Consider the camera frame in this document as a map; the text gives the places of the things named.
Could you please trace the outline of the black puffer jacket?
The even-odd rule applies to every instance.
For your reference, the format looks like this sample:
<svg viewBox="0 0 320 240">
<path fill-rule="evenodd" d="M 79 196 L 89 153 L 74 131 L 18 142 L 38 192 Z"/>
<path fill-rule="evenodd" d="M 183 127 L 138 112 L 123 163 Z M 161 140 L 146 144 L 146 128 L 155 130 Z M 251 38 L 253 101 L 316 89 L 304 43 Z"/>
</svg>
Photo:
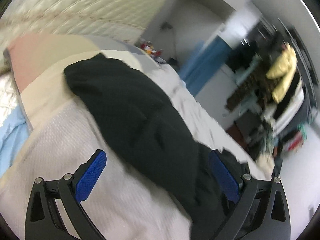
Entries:
<svg viewBox="0 0 320 240">
<path fill-rule="evenodd" d="M 67 66 L 64 74 L 108 146 L 182 205 L 193 222 L 191 239 L 212 238 L 227 203 L 209 166 L 210 149 L 193 139 L 163 90 L 102 54 Z"/>
</svg>

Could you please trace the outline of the pile of clothes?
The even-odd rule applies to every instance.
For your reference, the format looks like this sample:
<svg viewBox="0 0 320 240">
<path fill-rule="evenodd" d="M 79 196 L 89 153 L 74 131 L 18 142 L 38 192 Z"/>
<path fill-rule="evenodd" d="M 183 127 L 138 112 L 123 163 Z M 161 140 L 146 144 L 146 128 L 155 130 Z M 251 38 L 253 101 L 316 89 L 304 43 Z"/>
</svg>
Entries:
<svg viewBox="0 0 320 240">
<path fill-rule="evenodd" d="M 283 160 L 278 153 L 278 138 L 272 137 L 268 128 L 255 128 L 247 138 L 245 150 L 265 177 L 280 176 Z"/>
</svg>

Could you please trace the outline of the metal clothes rack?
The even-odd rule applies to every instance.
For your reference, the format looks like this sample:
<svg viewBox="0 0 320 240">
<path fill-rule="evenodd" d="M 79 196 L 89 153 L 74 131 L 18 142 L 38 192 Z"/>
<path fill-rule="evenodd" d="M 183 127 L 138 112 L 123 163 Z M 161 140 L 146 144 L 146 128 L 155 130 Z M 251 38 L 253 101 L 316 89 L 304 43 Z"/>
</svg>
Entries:
<svg viewBox="0 0 320 240">
<path fill-rule="evenodd" d="M 300 35 L 297 33 L 294 27 L 287 27 L 280 18 L 277 18 L 281 27 L 284 29 L 283 32 L 288 39 L 290 46 L 292 46 L 297 56 L 297 70 L 302 78 L 304 86 L 309 95 L 309 106 L 310 114 L 308 121 L 312 122 L 318 114 L 318 104 L 316 99 L 315 88 L 319 86 L 319 79 L 316 74 L 314 64 L 311 56 L 302 41 Z"/>
</svg>

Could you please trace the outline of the grey bed cover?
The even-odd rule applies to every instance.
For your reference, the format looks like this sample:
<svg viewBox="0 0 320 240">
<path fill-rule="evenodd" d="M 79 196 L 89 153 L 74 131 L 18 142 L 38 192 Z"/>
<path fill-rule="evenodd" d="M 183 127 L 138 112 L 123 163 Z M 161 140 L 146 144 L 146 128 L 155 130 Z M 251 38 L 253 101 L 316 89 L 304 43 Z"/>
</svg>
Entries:
<svg viewBox="0 0 320 240">
<path fill-rule="evenodd" d="M 185 88 L 169 66 L 160 66 L 135 46 L 108 37 L 85 37 L 99 49 L 69 56 L 46 69 L 20 93 L 32 132 L 1 178 L 1 215 L 24 239 L 28 200 L 34 180 L 60 179 L 97 150 L 107 165 L 83 207 L 107 239 L 188 239 L 190 220 L 160 187 L 125 165 L 103 141 L 92 116 L 68 89 L 64 68 L 99 53 L 124 61 L 150 77 L 170 97 L 194 139 L 230 151 L 248 163 L 251 175 L 265 179 L 251 157 Z"/>
</svg>

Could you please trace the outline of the white hanging jacket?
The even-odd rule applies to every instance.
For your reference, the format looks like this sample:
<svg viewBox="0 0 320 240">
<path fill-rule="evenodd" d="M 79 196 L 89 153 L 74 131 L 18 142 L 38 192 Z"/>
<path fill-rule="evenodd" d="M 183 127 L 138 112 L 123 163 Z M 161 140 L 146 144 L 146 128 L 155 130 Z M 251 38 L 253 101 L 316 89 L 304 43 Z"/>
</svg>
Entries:
<svg viewBox="0 0 320 240">
<path fill-rule="evenodd" d="M 284 111 L 281 113 L 280 117 L 277 120 L 275 119 L 275 112 L 279 105 L 272 103 L 265 108 L 261 117 L 270 126 L 273 138 L 278 136 L 290 123 L 290 121 L 300 109 L 303 101 L 304 90 L 302 87 L 302 81 L 300 80 L 293 96 L 289 100 L 288 105 L 285 107 Z"/>
</svg>

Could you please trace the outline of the light blue cloth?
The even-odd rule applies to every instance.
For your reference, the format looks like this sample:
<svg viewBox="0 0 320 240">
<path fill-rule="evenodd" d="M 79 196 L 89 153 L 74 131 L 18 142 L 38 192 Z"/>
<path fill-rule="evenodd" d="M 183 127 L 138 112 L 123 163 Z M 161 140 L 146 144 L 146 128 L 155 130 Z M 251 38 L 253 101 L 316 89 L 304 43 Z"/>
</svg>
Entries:
<svg viewBox="0 0 320 240">
<path fill-rule="evenodd" d="M 12 166 L 21 147 L 29 137 L 27 121 L 20 106 L 15 109 L 4 120 L 1 127 L 1 177 Z"/>
</svg>

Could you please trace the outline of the brown patterned scarf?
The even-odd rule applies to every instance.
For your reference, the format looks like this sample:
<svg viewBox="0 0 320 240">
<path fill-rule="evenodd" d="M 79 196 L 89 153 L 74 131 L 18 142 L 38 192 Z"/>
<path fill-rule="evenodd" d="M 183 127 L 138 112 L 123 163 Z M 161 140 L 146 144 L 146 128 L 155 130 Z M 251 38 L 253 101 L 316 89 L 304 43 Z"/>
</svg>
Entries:
<svg viewBox="0 0 320 240">
<path fill-rule="evenodd" d="M 230 112 L 234 111 L 236 107 L 254 92 L 258 98 L 258 105 L 264 109 L 272 98 L 272 92 L 280 82 L 280 78 L 268 79 L 266 71 L 258 67 L 255 69 L 244 82 L 235 90 L 235 92 L 227 99 L 225 108 Z"/>
</svg>

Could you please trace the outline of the yellow fleece jacket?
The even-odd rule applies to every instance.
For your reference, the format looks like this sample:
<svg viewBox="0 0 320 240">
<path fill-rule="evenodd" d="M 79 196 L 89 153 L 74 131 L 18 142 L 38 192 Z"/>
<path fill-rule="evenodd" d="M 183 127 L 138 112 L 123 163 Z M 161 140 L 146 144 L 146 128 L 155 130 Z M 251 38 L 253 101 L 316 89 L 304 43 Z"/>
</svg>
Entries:
<svg viewBox="0 0 320 240">
<path fill-rule="evenodd" d="M 285 49 L 266 74 L 266 77 L 270 80 L 280 79 L 272 91 L 272 98 L 277 104 L 284 99 L 297 69 L 297 56 L 294 48 L 287 42 L 284 43 L 284 46 Z"/>
</svg>

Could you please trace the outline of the blue curtain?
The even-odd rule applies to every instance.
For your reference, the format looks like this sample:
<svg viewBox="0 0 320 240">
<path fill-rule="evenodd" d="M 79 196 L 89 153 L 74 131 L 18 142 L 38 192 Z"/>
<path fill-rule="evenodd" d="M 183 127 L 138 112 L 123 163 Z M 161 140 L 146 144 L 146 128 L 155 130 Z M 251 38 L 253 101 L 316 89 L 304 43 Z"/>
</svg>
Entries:
<svg viewBox="0 0 320 240">
<path fill-rule="evenodd" d="M 220 36 L 216 36 L 206 48 L 202 48 L 202 45 L 203 42 L 196 46 L 178 71 L 180 79 L 193 96 L 199 93 L 232 52 L 232 48 Z"/>
</svg>

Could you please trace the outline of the pink beige pillow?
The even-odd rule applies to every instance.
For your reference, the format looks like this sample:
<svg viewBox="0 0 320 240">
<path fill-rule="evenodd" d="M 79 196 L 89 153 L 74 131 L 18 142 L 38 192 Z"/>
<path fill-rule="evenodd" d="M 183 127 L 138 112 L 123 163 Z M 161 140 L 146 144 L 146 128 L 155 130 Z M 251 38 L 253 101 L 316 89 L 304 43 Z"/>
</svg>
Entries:
<svg viewBox="0 0 320 240">
<path fill-rule="evenodd" d="M 4 56 L 9 60 L 21 93 L 51 65 L 69 56 L 98 49 L 83 36 L 28 33 L 13 40 Z"/>
</svg>

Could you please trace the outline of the cream quilted headboard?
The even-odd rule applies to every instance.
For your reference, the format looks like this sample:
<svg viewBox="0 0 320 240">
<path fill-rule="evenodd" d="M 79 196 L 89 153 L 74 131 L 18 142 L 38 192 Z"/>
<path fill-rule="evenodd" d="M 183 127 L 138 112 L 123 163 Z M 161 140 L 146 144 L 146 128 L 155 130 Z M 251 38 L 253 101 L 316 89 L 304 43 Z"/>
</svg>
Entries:
<svg viewBox="0 0 320 240">
<path fill-rule="evenodd" d="M 12 0 L 1 17 L 1 46 L 28 33 L 108 36 L 134 43 L 165 0 Z"/>
</svg>

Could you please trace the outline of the grey white wardrobe cabinet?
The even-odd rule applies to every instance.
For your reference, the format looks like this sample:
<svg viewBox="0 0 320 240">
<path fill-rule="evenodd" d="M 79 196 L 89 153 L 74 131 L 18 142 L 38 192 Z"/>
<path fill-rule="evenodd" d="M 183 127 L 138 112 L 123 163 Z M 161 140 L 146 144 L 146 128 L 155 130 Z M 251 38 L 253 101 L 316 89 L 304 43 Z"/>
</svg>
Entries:
<svg viewBox="0 0 320 240">
<path fill-rule="evenodd" d="M 206 48 L 220 36 L 231 48 L 232 40 L 243 37 L 256 19 L 250 0 L 165 0 L 141 35 L 161 57 L 180 68 L 196 46 Z"/>
</svg>

